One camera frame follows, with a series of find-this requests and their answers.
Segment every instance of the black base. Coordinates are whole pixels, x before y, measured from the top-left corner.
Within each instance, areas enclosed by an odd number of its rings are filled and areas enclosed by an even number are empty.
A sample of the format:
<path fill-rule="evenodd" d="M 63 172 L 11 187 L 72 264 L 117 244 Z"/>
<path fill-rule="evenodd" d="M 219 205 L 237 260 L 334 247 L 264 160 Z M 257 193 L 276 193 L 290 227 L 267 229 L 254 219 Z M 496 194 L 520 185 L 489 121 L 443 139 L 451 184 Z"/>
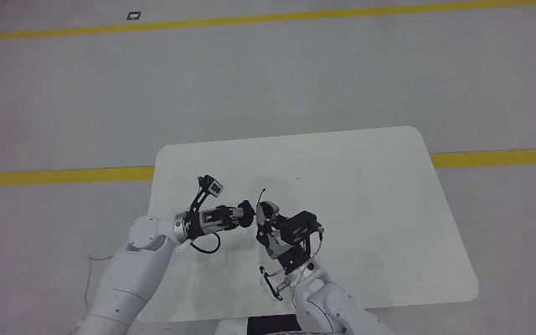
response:
<path fill-rule="evenodd" d="M 299 332 L 295 314 L 249 317 L 247 335 L 266 335 L 274 332 Z"/>

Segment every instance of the black cable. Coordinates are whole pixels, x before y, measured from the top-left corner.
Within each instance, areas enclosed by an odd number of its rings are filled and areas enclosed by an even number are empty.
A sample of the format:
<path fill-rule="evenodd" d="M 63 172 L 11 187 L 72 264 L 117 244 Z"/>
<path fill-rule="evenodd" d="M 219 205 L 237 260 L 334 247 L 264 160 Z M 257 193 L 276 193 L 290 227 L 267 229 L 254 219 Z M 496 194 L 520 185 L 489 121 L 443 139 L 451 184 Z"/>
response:
<path fill-rule="evenodd" d="M 221 246 L 221 239 L 220 239 L 219 235 L 216 234 L 216 233 L 213 233 L 213 235 L 216 235 L 216 237 L 218 238 L 218 246 L 217 246 L 216 249 L 214 249 L 214 250 L 203 250 L 203 249 L 199 248 L 198 246 L 196 246 L 196 245 L 193 243 L 193 241 L 192 241 L 192 243 L 190 243 L 190 245 L 191 245 L 195 250 L 197 250 L 197 251 L 199 251 L 199 252 L 201 252 L 201 253 L 203 253 L 203 254 L 208 254 L 208 255 L 213 254 L 214 252 L 218 251 L 218 250 L 219 250 L 219 247 Z"/>
<path fill-rule="evenodd" d="M 259 200 L 257 200 L 257 204 L 259 204 L 260 202 L 260 197 L 262 197 L 262 194 L 266 191 L 266 188 L 263 188 L 262 191 L 260 191 L 260 194 L 259 194 Z"/>

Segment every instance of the white table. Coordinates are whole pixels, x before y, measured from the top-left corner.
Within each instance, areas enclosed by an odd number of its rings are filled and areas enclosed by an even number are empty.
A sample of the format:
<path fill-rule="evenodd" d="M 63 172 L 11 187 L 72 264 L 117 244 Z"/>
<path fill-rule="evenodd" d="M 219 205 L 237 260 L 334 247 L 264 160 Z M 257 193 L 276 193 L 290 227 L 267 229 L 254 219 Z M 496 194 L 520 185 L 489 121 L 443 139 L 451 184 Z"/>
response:
<path fill-rule="evenodd" d="M 364 307 L 462 302 L 477 278 L 419 132 L 408 126 L 164 147 L 157 155 L 149 214 L 172 219 L 197 192 L 198 175 L 224 185 L 204 208 L 275 202 L 281 214 L 317 215 L 326 229 L 322 266 Z M 293 313 L 260 285 L 259 265 L 279 268 L 255 239 L 256 227 L 221 233 L 203 255 L 173 255 L 142 322 Z M 316 238 L 312 239 L 313 250 Z M 214 247 L 207 236 L 196 244 Z"/>

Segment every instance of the cable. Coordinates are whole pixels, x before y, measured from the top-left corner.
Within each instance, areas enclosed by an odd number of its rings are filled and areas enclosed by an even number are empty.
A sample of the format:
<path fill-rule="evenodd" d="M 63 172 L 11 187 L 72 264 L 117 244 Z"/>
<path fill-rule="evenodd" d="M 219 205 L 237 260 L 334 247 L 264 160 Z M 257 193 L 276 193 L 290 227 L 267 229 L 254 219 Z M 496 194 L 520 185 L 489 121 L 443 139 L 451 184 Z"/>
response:
<path fill-rule="evenodd" d="M 259 204 L 260 202 L 260 197 L 262 197 L 262 194 L 266 191 L 266 188 L 263 188 L 262 191 L 260 191 L 260 194 L 259 194 L 259 200 L 257 200 L 257 204 Z"/>
<path fill-rule="evenodd" d="M 216 235 L 216 237 L 218 238 L 218 246 L 214 250 L 203 250 L 203 249 L 199 248 L 198 246 L 196 246 L 193 243 L 193 241 L 190 243 L 190 245 L 192 246 L 192 248 L 194 248 L 195 250 L 197 250 L 197 251 L 199 251 L 201 253 L 204 253 L 204 254 L 207 254 L 207 255 L 213 254 L 214 252 L 218 251 L 219 247 L 221 246 L 221 239 L 220 239 L 219 235 L 216 234 L 216 233 L 213 233 L 213 235 Z"/>
<path fill-rule="evenodd" d="M 305 270 L 309 266 L 309 264 L 312 262 L 312 259 L 315 258 L 318 255 L 318 251 L 320 251 L 320 248 L 322 248 L 322 239 L 320 239 L 320 243 L 318 244 L 317 251 L 315 251 L 315 253 L 312 254 L 311 258 L 306 263 L 304 263 L 303 269 L 301 269 L 300 275 L 297 277 L 298 279 L 296 281 L 296 284 L 294 286 L 289 285 L 289 287 L 291 289 L 291 301 L 292 301 L 292 305 L 294 306 L 295 309 L 296 309 L 296 302 L 294 301 L 294 290 L 296 289 L 296 286 L 300 283 L 300 280 L 302 279 L 303 273 L 305 272 Z"/>

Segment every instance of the yellow line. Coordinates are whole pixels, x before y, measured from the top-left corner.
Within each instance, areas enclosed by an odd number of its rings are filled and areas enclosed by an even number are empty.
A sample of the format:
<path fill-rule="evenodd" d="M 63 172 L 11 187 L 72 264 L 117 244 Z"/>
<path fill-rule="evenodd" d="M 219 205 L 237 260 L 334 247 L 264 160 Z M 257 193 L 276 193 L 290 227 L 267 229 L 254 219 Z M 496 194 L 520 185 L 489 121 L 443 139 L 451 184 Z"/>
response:
<path fill-rule="evenodd" d="M 506 165 L 536 165 L 536 149 L 504 152 L 433 153 L 435 168 L 474 168 Z M 0 186 L 52 183 L 132 182 L 152 180 L 154 167 L 104 167 L 81 170 L 51 170 L 0 173 Z"/>
<path fill-rule="evenodd" d="M 454 152 L 430 155 L 435 168 L 498 167 L 536 164 L 536 149 L 504 152 Z"/>
<path fill-rule="evenodd" d="M 0 186 L 152 180 L 154 167 L 104 167 L 0 173 Z"/>
<path fill-rule="evenodd" d="M 103 27 L 62 28 L 50 30 L 3 32 L 0 33 L 0 39 L 39 39 L 56 36 L 86 35 L 97 33 L 117 34 L 162 29 L 199 28 L 250 23 L 270 23 L 281 21 L 305 21 L 316 20 L 319 18 L 358 18 L 376 15 L 451 12 L 468 9 L 509 8 L 533 5 L 536 5 L 536 0 L 478 0 L 458 3 L 429 3 L 398 7 L 352 8 L 328 10 L 321 12 L 282 13 L 252 15 L 233 18 L 207 18 L 186 21 L 134 23 Z"/>

